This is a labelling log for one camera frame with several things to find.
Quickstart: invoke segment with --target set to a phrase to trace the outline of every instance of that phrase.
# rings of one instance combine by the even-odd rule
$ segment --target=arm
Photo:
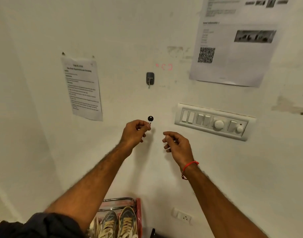
[[[194,161],[189,140],[176,132],[164,132],[162,140],[167,152],[182,170],[186,164]],[[267,238],[267,236],[249,220],[196,164],[189,165],[184,175],[189,180],[202,211],[207,218],[215,238]]]
[[[85,232],[100,208],[123,161],[136,145],[143,142],[145,132],[150,129],[150,124],[142,120],[126,124],[120,143],[81,180],[54,201],[45,212],[69,216]]]

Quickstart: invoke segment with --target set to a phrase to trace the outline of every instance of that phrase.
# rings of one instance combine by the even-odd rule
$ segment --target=power outlet
[[[178,220],[181,220],[188,224],[190,224],[191,219],[192,219],[192,216],[190,216],[190,215],[186,214],[185,212],[182,212],[176,208],[173,209],[172,215],[173,215],[173,217],[177,218]]]

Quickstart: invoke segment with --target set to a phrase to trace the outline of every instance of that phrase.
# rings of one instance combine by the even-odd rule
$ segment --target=forearm
[[[117,145],[45,212],[67,215],[78,222],[82,231],[86,231],[129,154],[128,148],[121,144]]]
[[[192,164],[185,170],[215,238],[267,238],[211,180]]]

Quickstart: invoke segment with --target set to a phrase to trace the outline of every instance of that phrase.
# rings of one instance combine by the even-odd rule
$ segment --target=qr code
[[[212,63],[215,47],[201,47],[198,62]]]

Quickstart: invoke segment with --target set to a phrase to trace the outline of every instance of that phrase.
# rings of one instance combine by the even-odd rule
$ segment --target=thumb
[[[137,132],[139,133],[140,136],[143,136],[144,133],[146,133],[149,129],[150,129],[150,124],[146,124],[146,125],[142,126],[142,128],[140,130],[138,130]]]
[[[177,145],[169,135],[166,135],[165,139],[167,141],[167,144],[169,144],[170,148],[175,147]]]

